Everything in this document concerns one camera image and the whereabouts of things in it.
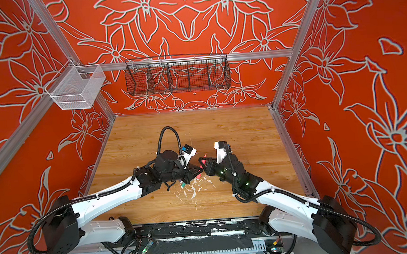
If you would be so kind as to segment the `pink marker pen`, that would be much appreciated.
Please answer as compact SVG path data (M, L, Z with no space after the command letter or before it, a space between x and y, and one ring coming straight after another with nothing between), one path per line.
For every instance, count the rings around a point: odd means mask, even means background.
M201 179L202 173L204 172L204 170L206 169L206 166L207 166L207 156L205 155L205 157L200 157L200 158L198 159L198 161L199 161L199 164L200 164L200 168L202 169L202 172L199 173L199 174L196 176L196 178L197 178L197 179Z

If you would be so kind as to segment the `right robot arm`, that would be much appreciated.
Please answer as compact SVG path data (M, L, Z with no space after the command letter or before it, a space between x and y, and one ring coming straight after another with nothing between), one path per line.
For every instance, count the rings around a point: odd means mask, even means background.
M208 176L231 184L238 201L265 205L261 220L269 228L307 238L328 254L351 254L357 225L332 197L309 198L278 188L247 172L233 154L221 162L206 157L199 162Z

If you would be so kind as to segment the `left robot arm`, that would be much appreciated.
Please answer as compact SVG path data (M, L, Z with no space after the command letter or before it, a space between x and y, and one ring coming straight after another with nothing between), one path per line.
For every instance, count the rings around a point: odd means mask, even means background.
M132 176L117 185L74 200L68 196L59 198L41 222L48 254L68 254L78 246L91 243L118 242L130 233L129 221L115 219L99 223L96 218L151 194L162 185L189 184L202 172L189 162L196 153L188 145L180 153L166 150L144 167L135 168Z

